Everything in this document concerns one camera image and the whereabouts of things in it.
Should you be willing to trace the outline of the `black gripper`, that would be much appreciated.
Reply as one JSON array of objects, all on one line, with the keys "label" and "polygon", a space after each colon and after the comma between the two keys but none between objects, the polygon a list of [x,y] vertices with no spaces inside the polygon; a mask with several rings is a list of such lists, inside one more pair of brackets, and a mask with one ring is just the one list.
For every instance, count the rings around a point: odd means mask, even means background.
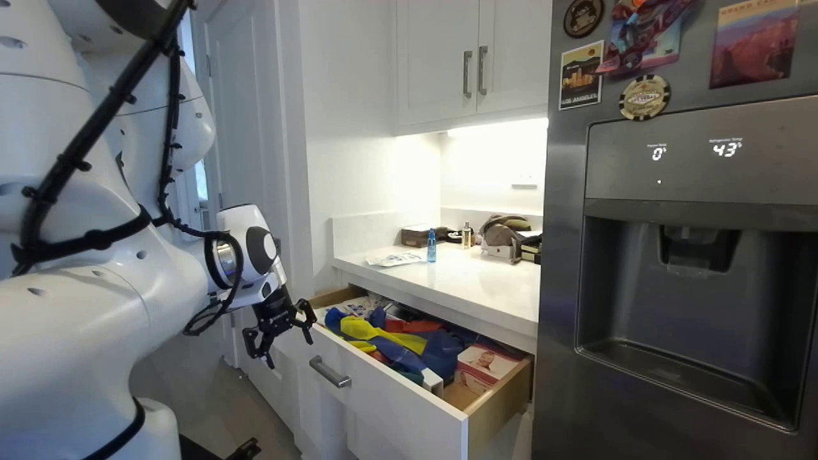
[{"label": "black gripper", "polygon": [[267,367],[276,367],[274,340],[290,326],[299,326],[304,340],[312,341],[316,313],[307,299],[293,302],[285,290],[279,290],[256,304],[252,313],[256,325],[243,326],[243,344],[251,358],[263,358]]}]

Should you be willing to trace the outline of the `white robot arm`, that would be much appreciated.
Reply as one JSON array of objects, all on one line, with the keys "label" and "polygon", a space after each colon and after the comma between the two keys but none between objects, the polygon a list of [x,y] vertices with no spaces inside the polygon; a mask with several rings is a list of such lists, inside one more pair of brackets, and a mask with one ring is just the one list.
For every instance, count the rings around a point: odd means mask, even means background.
[{"label": "white robot arm", "polygon": [[166,191],[211,146],[175,28],[194,0],[3,0],[3,460],[179,460],[131,372],[248,307],[246,349],[307,332],[258,206],[184,225]]}]

